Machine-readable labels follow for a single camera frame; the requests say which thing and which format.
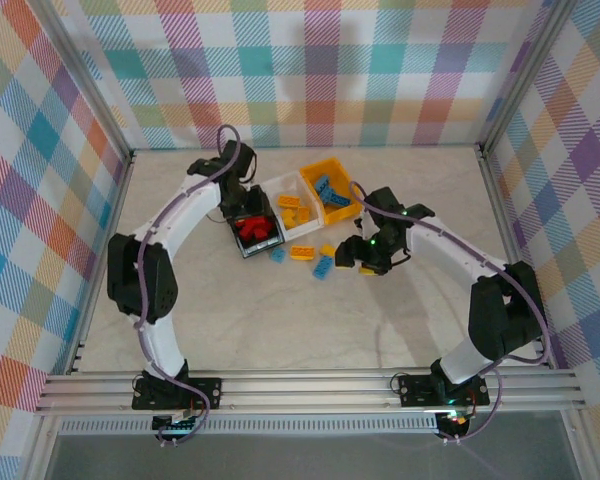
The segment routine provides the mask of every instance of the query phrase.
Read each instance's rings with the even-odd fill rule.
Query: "plaid wall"
[[[509,71],[500,87],[500,91],[498,92],[498,96],[493,102],[491,106],[491,110],[489,110],[489,115],[487,115],[487,119],[484,122],[482,130],[480,132],[480,137],[478,139],[479,142],[483,142],[487,135],[489,134],[491,127],[493,127],[493,122],[496,119],[500,108],[502,107],[503,102],[506,100],[509,93],[513,89],[516,80],[518,79],[518,74],[520,73],[520,69],[524,65],[525,60],[529,57],[530,50],[534,42],[537,40],[538,35],[541,33],[542,28],[544,27],[549,13],[551,11],[551,7],[555,3],[555,0],[543,0],[542,6],[538,11],[535,19],[533,20],[533,24],[531,28],[527,31],[527,35],[524,38],[524,42],[520,46],[520,50],[516,55],[515,60],[511,63],[509,67]]]
[[[495,153],[554,352],[578,373],[600,441],[600,0],[576,6]]]
[[[136,148],[474,143],[550,3],[54,0]]]
[[[27,4],[0,1],[0,479],[68,353],[121,172]]]

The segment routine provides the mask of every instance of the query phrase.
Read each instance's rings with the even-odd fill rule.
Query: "beige floor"
[[[118,231],[130,233],[153,215],[187,166],[205,155],[140,153]],[[258,155],[257,181],[336,156],[368,192],[389,185],[405,205],[424,203],[478,247],[504,255],[470,148],[263,149]],[[294,243],[337,245],[354,233],[347,221]],[[311,274],[313,263],[279,265],[267,254],[242,259],[228,227],[205,219],[176,260],[175,328],[193,369],[427,366],[466,335],[468,294],[417,259],[384,277],[335,270],[321,282]],[[143,366],[133,329],[103,286],[80,370]]]

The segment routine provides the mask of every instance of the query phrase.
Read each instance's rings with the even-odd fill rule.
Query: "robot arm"
[[[336,266],[353,267],[358,260],[365,272],[384,275],[396,265],[392,256],[402,250],[406,259],[413,255],[433,262],[471,295],[469,336],[431,366],[430,381],[438,392],[438,401],[446,402],[454,391],[486,367],[541,335],[540,326],[524,299],[485,263],[488,261],[512,276],[541,308],[535,274],[527,264],[506,265],[503,260],[466,242],[462,242],[465,248],[460,247],[450,235],[437,233],[450,231],[432,210],[421,204],[404,207],[388,187],[372,192],[365,197],[365,202],[390,213],[425,219],[433,229],[364,212],[367,218],[356,223],[363,230],[362,235],[352,236],[340,244],[336,250]],[[377,228],[373,235],[362,228],[370,224],[369,219]],[[470,255],[467,247],[485,260]]]
[[[155,364],[171,377],[181,374],[185,359],[178,348],[173,329],[172,309],[178,296],[178,285],[173,272],[173,260],[178,249],[204,216],[220,207],[225,219],[269,214],[270,206],[259,186],[247,188],[248,174],[255,153],[241,144],[238,160],[216,181],[192,191],[191,188],[219,171],[234,154],[236,143],[227,142],[221,156],[211,160],[197,160],[187,170],[187,176],[172,198],[131,235],[115,234],[108,247],[107,293],[118,309],[136,324],[142,310],[138,278],[140,239],[154,229],[143,256],[143,270],[149,297],[146,323],[141,327],[145,347]],[[149,374],[161,377],[147,366]]]

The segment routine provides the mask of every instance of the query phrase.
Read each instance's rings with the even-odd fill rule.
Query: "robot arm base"
[[[439,368],[439,362],[437,360],[431,366],[429,375],[401,375],[397,378],[402,407],[453,410],[472,407],[474,403],[476,406],[489,405],[484,378],[475,375],[461,385],[454,385]]]
[[[189,365],[186,360],[174,378],[201,390],[209,398],[212,410],[220,406],[221,378],[189,377]],[[168,380],[158,378],[146,370],[143,370],[135,380],[133,390],[135,392],[131,401],[133,410],[198,410],[205,408],[201,397]]]

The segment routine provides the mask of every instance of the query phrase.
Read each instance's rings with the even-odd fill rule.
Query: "cable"
[[[207,217],[207,218],[208,218],[209,220],[211,220],[213,223],[227,223],[227,222],[225,222],[224,220],[223,220],[223,221],[220,221],[220,220],[214,220],[213,218],[211,218],[211,217],[209,216],[209,214],[208,214],[208,213],[205,215],[205,217]]]
[[[406,373],[404,373],[404,372],[398,372],[398,373],[395,373],[395,374],[393,375],[393,377],[391,377],[391,380],[389,380],[389,388],[390,388],[390,389],[391,389],[391,391],[392,391],[393,393],[395,393],[396,395],[400,395],[400,391],[399,391],[399,390],[396,390],[395,388],[393,388],[393,381],[396,379],[396,377],[397,377],[398,375],[407,375],[407,374],[406,374]]]
[[[411,259],[411,255],[409,255],[409,251],[406,248],[402,252],[404,253],[404,258],[398,260],[397,262],[393,262],[391,264],[391,268],[397,267],[398,265],[402,265],[403,263]]]
[[[179,380],[176,380],[172,376],[168,375],[164,370],[162,370],[156,364],[155,360],[151,356],[151,353],[149,352],[149,348],[147,346],[147,341],[146,341],[146,338],[144,335],[144,324],[147,321],[147,316],[149,314],[149,292],[147,290],[147,282],[146,282],[145,273],[144,273],[144,253],[147,248],[147,244],[149,243],[149,239],[151,238],[151,236],[154,233],[157,232],[157,229],[160,226],[160,223],[171,212],[171,210],[173,210],[182,200],[189,197],[196,190],[198,190],[202,187],[205,187],[206,185],[213,182],[216,178],[220,177],[221,175],[224,175],[231,167],[233,167],[233,165],[238,160],[238,155],[240,155],[240,145],[241,145],[240,134],[235,129],[235,127],[233,127],[231,125],[224,124],[224,125],[220,126],[220,128],[218,128],[218,134],[216,136],[218,152],[220,152],[220,143],[221,143],[221,138],[222,138],[222,132],[224,131],[224,129],[227,129],[227,128],[233,132],[234,136],[236,137],[236,144],[237,144],[236,149],[234,150],[233,155],[231,157],[231,160],[229,160],[229,163],[227,163],[224,167],[222,167],[220,170],[218,170],[213,175],[210,175],[209,177],[205,178],[204,180],[197,183],[193,187],[188,188],[186,191],[181,192],[173,200],[171,200],[171,202],[169,202],[169,204],[158,214],[156,219],[151,223],[150,227],[147,229],[147,233],[145,234],[144,238],[142,239],[142,242],[140,243],[140,248],[138,250],[138,259],[137,259],[138,282],[140,284],[140,296],[141,296],[141,300],[142,300],[142,309],[141,309],[141,313],[140,313],[140,319],[136,323],[133,324],[133,327],[138,332],[138,340],[140,342],[140,348],[142,349],[142,353],[143,353],[144,357],[147,359],[147,362],[149,363],[149,365],[159,375],[161,375],[165,380],[173,383],[174,385],[176,385],[180,388],[189,390],[190,392],[194,393],[195,395],[198,395],[202,399],[202,401],[204,402],[204,405],[205,405],[204,416],[202,417],[202,419],[199,422],[196,422],[195,427],[187,435],[180,438],[179,440],[173,439],[171,442],[171,445],[173,445],[174,447],[189,440],[191,437],[193,437],[193,435],[198,430],[200,430],[200,428],[202,428],[202,425],[204,425],[204,422],[207,420],[207,418],[209,416],[209,411],[211,410],[211,402],[209,401],[209,397],[207,397],[204,394],[204,392],[202,392],[201,390],[199,390],[195,387],[192,387],[191,385],[188,385],[186,383],[183,383]],[[161,431],[158,431],[158,439],[160,440],[161,446],[163,446],[163,447],[165,445],[169,444],[162,437]]]
[[[471,410],[471,418],[476,416],[476,408],[478,408],[478,400],[476,399],[476,394],[473,393],[473,390],[469,389],[469,396],[471,397],[471,401],[473,402],[473,409]]]
[[[526,290],[524,288],[522,288],[522,285],[520,285],[516,279],[514,279],[511,275],[509,275],[507,272],[502,270],[497,265],[494,265],[491,261],[487,260],[479,252],[476,252],[471,246],[467,245],[463,240],[456,237],[455,235],[443,230],[442,228],[440,228],[436,225],[432,225],[432,224],[427,223],[418,218],[409,217],[407,215],[401,215],[401,214],[398,215],[396,213],[387,212],[386,210],[382,210],[380,208],[374,207],[373,205],[367,203],[364,200],[364,198],[360,198],[360,194],[358,194],[356,189],[360,192],[360,194],[363,197],[367,196],[366,192],[364,191],[364,188],[362,188],[362,186],[358,182],[351,181],[349,183],[349,190],[351,192],[351,195],[353,196],[353,198],[355,200],[360,202],[360,204],[366,210],[375,212],[379,215],[383,215],[388,218],[393,218],[395,220],[401,220],[403,222],[414,223],[414,224],[424,227],[428,230],[431,230],[432,232],[435,232],[440,236],[447,238],[448,240],[450,240],[451,242],[456,244],[458,247],[460,247],[462,250],[467,252],[469,255],[471,255],[473,258],[478,260],[481,264],[485,265],[487,268],[489,268],[490,270],[492,270],[495,273],[497,273],[498,275],[500,275],[509,285],[511,285],[520,294],[520,296],[522,296],[522,298],[527,303],[527,305],[533,312],[534,316],[536,317],[536,320],[538,321],[538,325],[540,326],[540,330],[542,331],[542,338],[544,339],[544,344],[545,344],[544,352],[542,352],[542,355],[540,355],[540,357],[538,357],[538,358],[531,359],[531,358],[519,357],[517,355],[506,355],[500,361],[502,361],[504,359],[511,359],[511,360],[516,360],[518,362],[526,363],[529,365],[540,365],[541,363],[545,363],[548,360],[549,353],[551,350],[551,342],[549,339],[549,329],[544,320],[544,317],[542,316],[542,312],[540,312],[540,309],[535,304],[535,302],[533,301],[531,296],[526,292]],[[489,371],[493,370],[497,366],[497,364],[500,363],[500,361],[494,362],[491,365],[487,366],[481,372],[479,372],[479,375],[484,375],[485,373],[488,373]]]
[[[496,397],[496,402],[493,404],[493,408],[491,409],[491,411],[489,412],[489,415],[487,416],[487,419],[477,429],[475,429],[473,432],[468,433],[467,435],[465,435],[463,437],[452,437],[451,435],[449,435],[447,433],[440,432],[440,434],[443,437],[445,437],[445,440],[455,441],[456,443],[460,444],[460,440],[469,440],[470,438],[475,437],[480,432],[482,432],[485,428],[487,428],[489,423],[491,423],[491,420],[493,420],[493,417],[495,417],[496,412],[497,412],[498,408],[500,407],[500,404],[502,403],[502,375],[500,375],[500,372],[495,368],[492,371],[496,375],[496,379],[498,380],[498,395]]]

